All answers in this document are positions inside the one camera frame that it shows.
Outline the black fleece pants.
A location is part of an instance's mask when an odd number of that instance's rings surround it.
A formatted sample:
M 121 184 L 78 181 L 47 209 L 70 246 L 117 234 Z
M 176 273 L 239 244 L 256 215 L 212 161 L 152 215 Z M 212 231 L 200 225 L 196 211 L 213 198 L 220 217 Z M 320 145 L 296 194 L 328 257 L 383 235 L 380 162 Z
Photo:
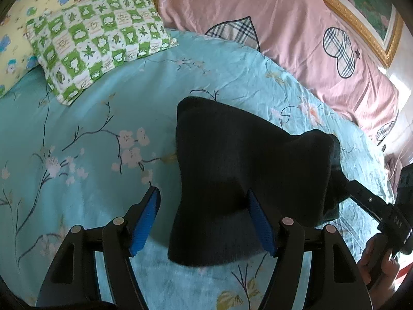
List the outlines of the black fleece pants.
M 334 135 L 292 135 L 202 97 L 186 97 L 176 112 L 181 201 L 169 240 L 172 262 L 215 266 L 260 253 L 250 196 L 305 227 L 338 217 L 349 193 Z

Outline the teal floral bed sheet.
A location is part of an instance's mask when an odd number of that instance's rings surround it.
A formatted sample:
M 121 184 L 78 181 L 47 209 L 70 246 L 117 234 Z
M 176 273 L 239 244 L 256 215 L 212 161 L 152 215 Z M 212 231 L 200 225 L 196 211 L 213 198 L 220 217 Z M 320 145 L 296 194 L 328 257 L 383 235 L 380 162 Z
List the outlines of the teal floral bed sheet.
M 381 150 L 271 59 L 232 41 L 174 37 L 175 48 L 114 69 L 71 106 L 56 100 L 40 67 L 1 100 L 1 276 L 26 303 L 36 303 L 73 225 L 103 226 L 155 185 L 160 211 L 131 261 L 148 306 L 258 308 L 276 263 L 267 254 L 201 268 L 167 257 L 181 193 L 176 107 L 190 95 L 244 109 L 290 134 L 334 134 L 346 176 L 394 201 Z

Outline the gold framed landscape painting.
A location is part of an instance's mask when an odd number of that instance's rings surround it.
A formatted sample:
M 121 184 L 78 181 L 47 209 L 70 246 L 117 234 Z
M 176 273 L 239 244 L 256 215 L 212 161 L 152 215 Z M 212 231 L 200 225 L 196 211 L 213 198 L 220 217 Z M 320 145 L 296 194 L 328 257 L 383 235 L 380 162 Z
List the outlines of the gold framed landscape painting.
M 403 20 L 390 0 L 324 0 L 389 68 L 400 43 Z

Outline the green checkered pillow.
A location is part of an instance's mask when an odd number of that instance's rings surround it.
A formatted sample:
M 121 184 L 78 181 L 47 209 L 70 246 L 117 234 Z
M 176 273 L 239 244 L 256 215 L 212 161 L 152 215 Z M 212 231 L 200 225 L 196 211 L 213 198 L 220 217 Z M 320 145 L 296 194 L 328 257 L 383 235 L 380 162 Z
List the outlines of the green checkered pillow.
M 84 0 L 29 20 L 27 38 L 66 106 L 107 72 L 177 44 L 153 0 Z

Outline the pink quilt with plaid hearts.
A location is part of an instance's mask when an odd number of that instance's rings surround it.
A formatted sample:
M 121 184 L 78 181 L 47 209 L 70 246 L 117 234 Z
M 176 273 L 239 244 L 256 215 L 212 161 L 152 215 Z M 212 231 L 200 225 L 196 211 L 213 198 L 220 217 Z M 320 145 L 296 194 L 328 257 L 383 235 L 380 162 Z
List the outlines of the pink quilt with plaid hearts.
M 323 0 L 158 0 L 167 27 L 255 49 L 381 141 L 398 91 Z

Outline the yellow cartoon print pillow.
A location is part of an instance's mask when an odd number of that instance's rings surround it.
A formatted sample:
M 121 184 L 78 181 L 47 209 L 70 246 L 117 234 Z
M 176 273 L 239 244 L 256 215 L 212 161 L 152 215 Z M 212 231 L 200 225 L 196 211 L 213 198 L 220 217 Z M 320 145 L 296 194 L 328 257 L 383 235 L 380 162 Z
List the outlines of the yellow cartoon print pillow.
M 32 18 L 59 11 L 82 0 L 15 0 L 1 17 L 1 96 L 38 65 L 26 38 L 26 24 Z

